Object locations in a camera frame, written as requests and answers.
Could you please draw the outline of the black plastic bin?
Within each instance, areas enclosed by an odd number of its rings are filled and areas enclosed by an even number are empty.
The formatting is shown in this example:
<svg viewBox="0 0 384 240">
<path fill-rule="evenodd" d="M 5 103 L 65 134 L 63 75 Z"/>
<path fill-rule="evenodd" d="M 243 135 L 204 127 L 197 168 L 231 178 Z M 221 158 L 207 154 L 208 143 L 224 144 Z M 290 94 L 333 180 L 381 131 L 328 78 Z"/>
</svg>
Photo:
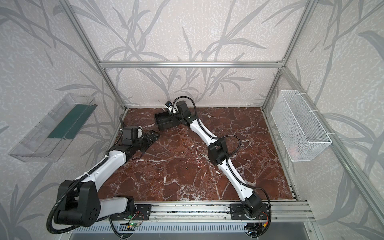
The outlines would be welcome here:
<svg viewBox="0 0 384 240">
<path fill-rule="evenodd" d="M 169 112 L 157 113 L 154 115 L 154 117 L 155 124 L 159 131 L 174 128 L 180 124 L 178 118 L 176 116 L 171 116 Z"/>
</svg>

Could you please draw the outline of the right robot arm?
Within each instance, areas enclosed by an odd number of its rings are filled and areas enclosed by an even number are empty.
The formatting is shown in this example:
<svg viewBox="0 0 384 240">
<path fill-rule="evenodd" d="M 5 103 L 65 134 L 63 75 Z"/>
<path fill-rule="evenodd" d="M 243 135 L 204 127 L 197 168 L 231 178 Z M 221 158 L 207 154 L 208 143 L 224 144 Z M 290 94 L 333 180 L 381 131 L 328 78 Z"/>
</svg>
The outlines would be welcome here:
<svg viewBox="0 0 384 240">
<path fill-rule="evenodd" d="M 211 164 L 217 166 L 235 188 L 247 218 L 251 220 L 256 219 L 260 213 L 264 213 L 268 220 L 271 220 L 271 201 L 267 192 L 263 188 L 246 184 L 231 161 L 231 157 L 241 147 L 242 141 L 240 138 L 236 135 L 225 135 L 222 137 L 214 135 L 202 123 L 198 117 L 194 101 L 187 96 L 178 97 L 173 103 L 167 103 L 166 105 L 171 117 L 188 126 L 207 145 L 208 158 Z M 238 140 L 238 146 L 232 153 L 229 153 L 226 138 L 231 137 Z"/>
</svg>

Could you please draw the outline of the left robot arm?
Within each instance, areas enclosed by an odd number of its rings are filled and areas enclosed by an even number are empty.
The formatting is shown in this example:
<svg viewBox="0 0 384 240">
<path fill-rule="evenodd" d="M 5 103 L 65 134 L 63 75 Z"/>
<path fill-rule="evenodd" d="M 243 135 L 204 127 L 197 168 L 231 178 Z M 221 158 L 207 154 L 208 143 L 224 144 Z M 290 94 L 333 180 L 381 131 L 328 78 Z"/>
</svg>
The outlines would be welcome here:
<svg viewBox="0 0 384 240">
<path fill-rule="evenodd" d="M 145 133 L 142 127 L 125 127 L 104 158 L 75 180 L 66 180 L 58 188 L 57 201 L 50 211 L 46 228 L 58 235 L 79 227 L 90 227 L 115 214 L 135 216 L 137 208 L 131 196 L 100 199 L 105 181 L 137 152 L 145 153 L 160 137 L 156 131 Z"/>
</svg>

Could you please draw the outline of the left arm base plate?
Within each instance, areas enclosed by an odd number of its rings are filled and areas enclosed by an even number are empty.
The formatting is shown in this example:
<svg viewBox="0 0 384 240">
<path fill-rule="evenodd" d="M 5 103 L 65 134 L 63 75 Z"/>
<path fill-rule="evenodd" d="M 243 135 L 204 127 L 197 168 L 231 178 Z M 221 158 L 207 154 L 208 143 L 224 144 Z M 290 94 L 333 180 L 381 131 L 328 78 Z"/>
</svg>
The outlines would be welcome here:
<svg viewBox="0 0 384 240">
<path fill-rule="evenodd" d="M 111 216 L 113 221 L 128 221 L 130 219 L 147 221 L 151 214 L 151 204 L 137 204 L 134 207 L 129 207 L 123 213 L 114 214 Z"/>
</svg>

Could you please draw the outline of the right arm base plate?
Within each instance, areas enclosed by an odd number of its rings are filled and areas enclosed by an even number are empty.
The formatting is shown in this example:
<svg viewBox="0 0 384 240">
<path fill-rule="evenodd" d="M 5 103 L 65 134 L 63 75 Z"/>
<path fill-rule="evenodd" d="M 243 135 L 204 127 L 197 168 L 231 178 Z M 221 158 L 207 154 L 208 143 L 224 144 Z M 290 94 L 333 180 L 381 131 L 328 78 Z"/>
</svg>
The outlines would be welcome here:
<svg viewBox="0 0 384 240">
<path fill-rule="evenodd" d="M 247 217 L 242 204 L 230 204 L 230 215 L 232 220 L 257 220 L 267 221 L 270 216 L 271 209 L 268 204 L 263 204 L 261 210 L 256 217 Z"/>
</svg>

